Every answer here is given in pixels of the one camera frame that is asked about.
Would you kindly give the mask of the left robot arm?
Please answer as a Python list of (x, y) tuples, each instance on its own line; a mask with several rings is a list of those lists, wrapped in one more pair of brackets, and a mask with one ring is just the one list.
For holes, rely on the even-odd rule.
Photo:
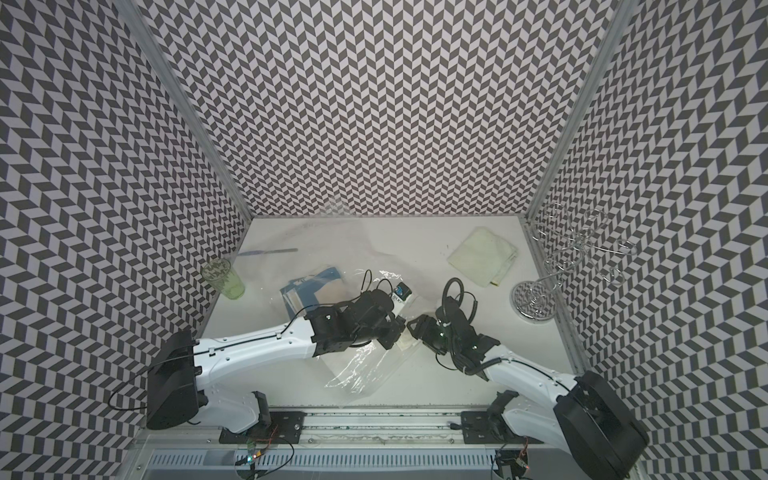
[(312, 305), (283, 326), (247, 334), (196, 340), (191, 331), (173, 334), (147, 369), (146, 427), (165, 430), (187, 422), (244, 433), (264, 424), (263, 393), (238, 395), (224, 381), (276, 363), (305, 360), (376, 343), (386, 350), (399, 340), (402, 310), (411, 289), (367, 290), (334, 304)]

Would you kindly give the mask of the purple toothbrush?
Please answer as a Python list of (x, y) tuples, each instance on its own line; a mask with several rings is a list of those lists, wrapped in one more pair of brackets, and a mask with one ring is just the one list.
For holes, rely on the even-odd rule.
[(236, 257), (274, 255), (274, 254), (295, 253), (295, 252), (298, 252), (298, 248), (279, 248), (279, 249), (266, 249), (266, 250), (257, 249), (257, 250), (240, 251), (236, 254)]

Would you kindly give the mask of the pale green cloth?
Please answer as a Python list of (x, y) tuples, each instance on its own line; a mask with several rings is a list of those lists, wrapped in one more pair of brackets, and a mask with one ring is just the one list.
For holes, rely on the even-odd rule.
[(486, 227), (475, 228), (451, 253), (448, 263), (479, 287), (499, 286), (518, 248)]

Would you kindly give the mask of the clear plastic vacuum bag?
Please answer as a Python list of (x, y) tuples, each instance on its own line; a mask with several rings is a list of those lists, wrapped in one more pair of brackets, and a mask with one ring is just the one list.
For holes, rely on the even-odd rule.
[(415, 349), (405, 324), (436, 301), (433, 218), (320, 217), (251, 223), (243, 264), (255, 326), (309, 326), (309, 357), (271, 367), (288, 405), (372, 396)]

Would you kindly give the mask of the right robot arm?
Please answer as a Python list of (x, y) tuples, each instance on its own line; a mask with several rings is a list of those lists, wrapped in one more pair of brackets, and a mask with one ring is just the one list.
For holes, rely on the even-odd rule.
[(412, 337), (453, 369), (502, 387), (484, 430), (499, 442), (528, 437), (571, 455), (591, 479), (624, 479), (649, 446), (646, 428), (599, 374), (547, 369), (479, 334), (459, 302), (407, 322)]

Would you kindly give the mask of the blue and cream towel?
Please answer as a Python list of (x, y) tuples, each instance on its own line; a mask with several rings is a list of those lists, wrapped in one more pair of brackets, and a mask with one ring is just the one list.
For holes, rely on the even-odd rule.
[(304, 307), (344, 300), (348, 293), (347, 285), (336, 267), (328, 267), (289, 280), (280, 289), (289, 317), (293, 317)]

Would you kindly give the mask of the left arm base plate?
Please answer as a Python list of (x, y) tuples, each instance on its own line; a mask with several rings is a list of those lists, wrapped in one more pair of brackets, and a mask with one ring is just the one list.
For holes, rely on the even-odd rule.
[(220, 444), (246, 444), (249, 441), (272, 440), (288, 441), (297, 444), (300, 441), (306, 413), (299, 410), (271, 412), (269, 419), (260, 421), (243, 433), (232, 433), (222, 429), (218, 442)]

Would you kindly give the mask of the aluminium frame rail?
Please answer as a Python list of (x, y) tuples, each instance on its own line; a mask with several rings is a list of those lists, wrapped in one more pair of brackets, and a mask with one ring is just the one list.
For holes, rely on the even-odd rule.
[[(469, 409), (457, 408), (315, 408), (289, 409), (306, 413), (299, 445), (348, 446), (365, 445), (442, 445), (465, 444), (462, 435), (451, 430), (452, 422), (460, 421), (463, 411), (486, 411), (500, 415), (516, 435), (532, 437), (541, 441), (546, 448), (556, 448), (571, 454), (588, 450), (588, 432), (572, 430), (563, 432), (554, 413), (536, 405), (515, 398), (501, 407), (490, 405), (485, 409), (474, 406)], [(232, 433), (243, 433), (260, 421), (269, 419), (271, 412), (286, 409), (267, 410), (255, 416), (255, 422), (244, 430), (236, 432), (223, 427), (218, 421), (205, 422), (200, 416), (184, 421), (177, 426), (166, 426), (159, 430), (144, 429), (132, 443), (138, 450), (148, 443), (165, 444), (169, 448), (192, 448), (220, 444), (222, 429)]]

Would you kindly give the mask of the green plastic cup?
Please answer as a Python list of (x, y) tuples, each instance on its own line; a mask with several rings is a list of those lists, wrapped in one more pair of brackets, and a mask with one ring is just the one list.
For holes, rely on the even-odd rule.
[(210, 286), (227, 299), (237, 300), (245, 293), (245, 285), (232, 262), (226, 258), (210, 260), (202, 267), (201, 274)]

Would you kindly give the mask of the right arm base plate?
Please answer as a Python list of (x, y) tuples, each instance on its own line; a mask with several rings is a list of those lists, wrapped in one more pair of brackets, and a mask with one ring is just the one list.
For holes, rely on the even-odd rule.
[(523, 445), (526, 442), (533, 445), (541, 444), (538, 439), (514, 434), (500, 415), (486, 411), (463, 411), (460, 414), (460, 421), (452, 422), (449, 428), (458, 431), (462, 435), (463, 442), (468, 445)]

